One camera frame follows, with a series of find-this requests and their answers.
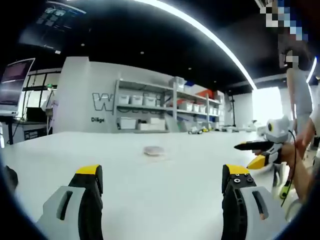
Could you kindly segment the person's right hand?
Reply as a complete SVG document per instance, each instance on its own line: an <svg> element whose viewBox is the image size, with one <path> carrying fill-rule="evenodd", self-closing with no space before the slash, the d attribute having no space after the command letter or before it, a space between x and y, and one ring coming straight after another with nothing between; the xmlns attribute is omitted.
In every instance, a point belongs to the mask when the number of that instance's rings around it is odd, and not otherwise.
<svg viewBox="0 0 320 240"><path fill-rule="evenodd" d="M291 143L285 143L281 148L280 161L286 163L291 169L300 160L299 152L296 146Z"/></svg>

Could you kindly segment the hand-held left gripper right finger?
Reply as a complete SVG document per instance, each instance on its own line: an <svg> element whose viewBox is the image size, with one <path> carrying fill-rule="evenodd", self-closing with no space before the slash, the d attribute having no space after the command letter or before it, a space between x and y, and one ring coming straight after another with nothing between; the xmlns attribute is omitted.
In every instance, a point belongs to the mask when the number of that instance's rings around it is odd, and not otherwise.
<svg viewBox="0 0 320 240"><path fill-rule="evenodd" d="M274 240L287 226L280 204L247 168L223 165L221 193L222 240Z"/></svg>

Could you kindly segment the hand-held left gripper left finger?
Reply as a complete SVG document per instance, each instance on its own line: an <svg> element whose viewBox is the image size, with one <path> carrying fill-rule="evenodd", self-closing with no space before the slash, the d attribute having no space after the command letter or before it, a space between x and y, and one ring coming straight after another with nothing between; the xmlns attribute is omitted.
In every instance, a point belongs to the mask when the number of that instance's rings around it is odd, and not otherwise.
<svg viewBox="0 0 320 240"><path fill-rule="evenodd" d="M43 204L38 229L48 240L102 240L103 169L79 168Z"/></svg>

